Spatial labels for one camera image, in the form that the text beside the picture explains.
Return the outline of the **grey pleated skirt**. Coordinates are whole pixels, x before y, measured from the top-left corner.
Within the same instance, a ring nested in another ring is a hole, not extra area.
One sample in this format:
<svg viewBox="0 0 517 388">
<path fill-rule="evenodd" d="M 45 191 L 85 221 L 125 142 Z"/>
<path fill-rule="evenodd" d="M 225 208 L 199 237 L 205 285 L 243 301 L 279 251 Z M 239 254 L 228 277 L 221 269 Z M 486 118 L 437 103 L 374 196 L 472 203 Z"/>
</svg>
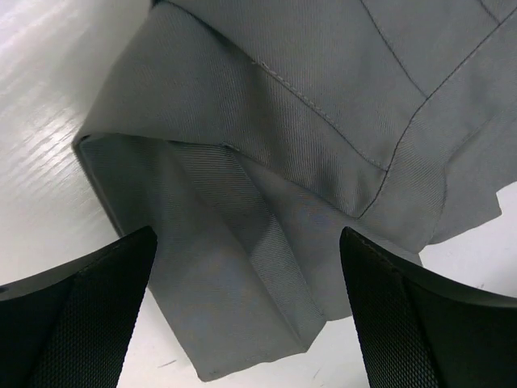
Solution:
<svg viewBox="0 0 517 388">
<path fill-rule="evenodd" d="M 412 261 L 516 180 L 513 1 L 156 1 L 74 149 L 200 380 L 351 309 L 350 226 Z"/>
</svg>

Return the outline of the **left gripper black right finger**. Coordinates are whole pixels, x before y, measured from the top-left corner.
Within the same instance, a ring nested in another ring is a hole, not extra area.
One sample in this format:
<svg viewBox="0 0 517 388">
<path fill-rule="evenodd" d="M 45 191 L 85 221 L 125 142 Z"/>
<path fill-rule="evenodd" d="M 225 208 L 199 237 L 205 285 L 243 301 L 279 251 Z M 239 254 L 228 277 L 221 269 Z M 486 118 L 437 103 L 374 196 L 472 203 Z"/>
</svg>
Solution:
<svg viewBox="0 0 517 388">
<path fill-rule="evenodd" d="M 350 227 L 347 296 L 371 387 L 514 387 L 516 300 L 411 263 Z"/>
</svg>

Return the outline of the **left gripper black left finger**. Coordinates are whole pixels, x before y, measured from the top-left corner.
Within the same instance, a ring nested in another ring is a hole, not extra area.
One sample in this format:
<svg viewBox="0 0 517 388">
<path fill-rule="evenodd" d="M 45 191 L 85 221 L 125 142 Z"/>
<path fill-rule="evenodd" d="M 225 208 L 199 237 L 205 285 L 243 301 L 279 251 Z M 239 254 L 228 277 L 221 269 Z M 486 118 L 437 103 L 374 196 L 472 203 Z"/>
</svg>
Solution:
<svg viewBox="0 0 517 388">
<path fill-rule="evenodd" d="M 146 226 L 1 287 L 3 387 L 115 387 L 149 281 Z"/>
</svg>

